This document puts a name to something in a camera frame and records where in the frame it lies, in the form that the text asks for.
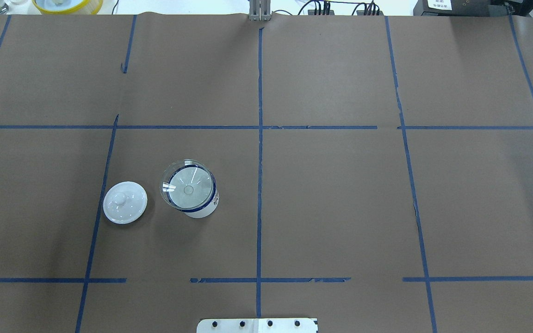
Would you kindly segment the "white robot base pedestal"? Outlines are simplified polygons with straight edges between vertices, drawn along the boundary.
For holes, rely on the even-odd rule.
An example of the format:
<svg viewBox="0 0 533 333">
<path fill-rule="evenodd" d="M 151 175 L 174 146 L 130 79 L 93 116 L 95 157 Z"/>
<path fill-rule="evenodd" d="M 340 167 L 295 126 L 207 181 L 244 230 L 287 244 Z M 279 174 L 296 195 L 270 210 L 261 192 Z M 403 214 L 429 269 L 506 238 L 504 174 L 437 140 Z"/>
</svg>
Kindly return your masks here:
<svg viewBox="0 0 533 333">
<path fill-rule="evenodd" d="M 197 333 L 317 333 L 313 318 L 215 318 L 199 321 Z"/>
</svg>

